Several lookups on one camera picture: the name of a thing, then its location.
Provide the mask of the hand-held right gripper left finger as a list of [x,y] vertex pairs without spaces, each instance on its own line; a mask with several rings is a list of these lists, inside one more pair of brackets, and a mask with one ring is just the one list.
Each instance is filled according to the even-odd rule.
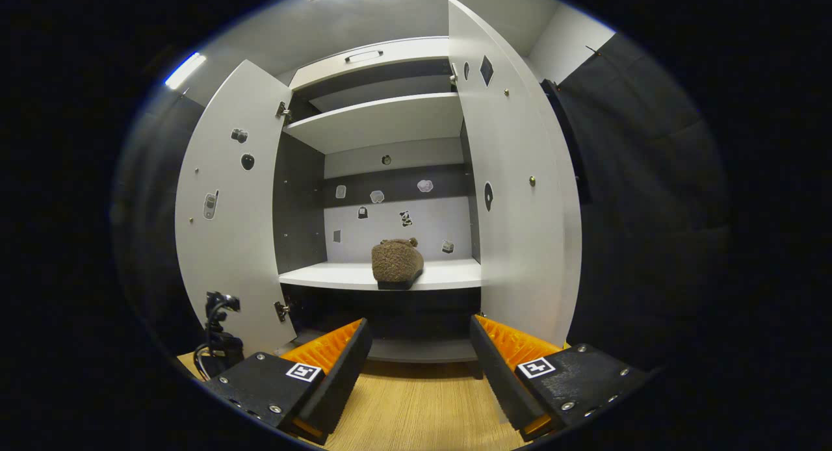
[[341,421],[371,346],[368,320],[356,320],[281,356],[253,354],[205,386],[254,419],[323,445]]

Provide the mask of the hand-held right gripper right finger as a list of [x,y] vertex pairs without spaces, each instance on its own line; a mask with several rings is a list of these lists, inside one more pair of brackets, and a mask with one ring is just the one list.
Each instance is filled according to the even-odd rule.
[[503,415],[525,442],[579,426],[650,380],[590,344],[557,347],[484,316],[471,317],[469,332]]

